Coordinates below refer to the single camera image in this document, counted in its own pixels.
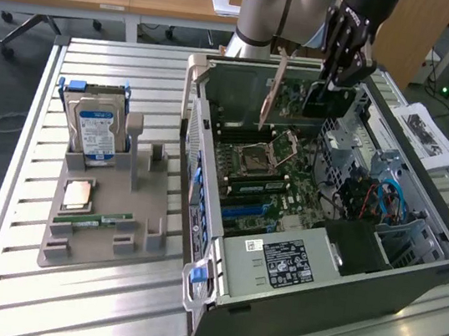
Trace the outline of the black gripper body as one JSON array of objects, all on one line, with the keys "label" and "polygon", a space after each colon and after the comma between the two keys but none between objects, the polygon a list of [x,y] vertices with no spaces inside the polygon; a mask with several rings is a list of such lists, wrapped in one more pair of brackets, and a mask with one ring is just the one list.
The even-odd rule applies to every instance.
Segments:
[{"label": "black gripper body", "polygon": [[399,0],[343,0],[358,16],[369,20],[370,33],[376,35],[381,24],[390,17]]}]

